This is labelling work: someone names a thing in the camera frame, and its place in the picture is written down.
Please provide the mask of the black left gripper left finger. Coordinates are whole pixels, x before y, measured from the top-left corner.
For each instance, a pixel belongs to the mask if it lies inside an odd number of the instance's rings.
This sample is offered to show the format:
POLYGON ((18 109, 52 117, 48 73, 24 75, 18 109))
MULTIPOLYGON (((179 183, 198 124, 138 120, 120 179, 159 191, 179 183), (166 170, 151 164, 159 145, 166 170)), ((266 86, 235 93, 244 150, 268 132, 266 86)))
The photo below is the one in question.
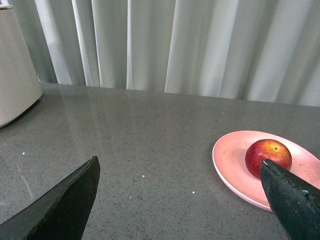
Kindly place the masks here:
POLYGON ((0 225, 2 240, 80 240, 96 199, 100 163, 93 156, 0 225))

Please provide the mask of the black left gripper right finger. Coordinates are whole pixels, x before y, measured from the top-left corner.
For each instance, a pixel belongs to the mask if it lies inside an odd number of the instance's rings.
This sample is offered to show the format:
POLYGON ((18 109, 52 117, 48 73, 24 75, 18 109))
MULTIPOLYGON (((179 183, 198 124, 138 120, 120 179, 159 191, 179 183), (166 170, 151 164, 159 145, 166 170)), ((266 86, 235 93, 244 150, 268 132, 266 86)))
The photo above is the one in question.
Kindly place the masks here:
POLYGON ((270 159, 260 180, 271 210, 291 240, 320 238, 320 190, 270 159))

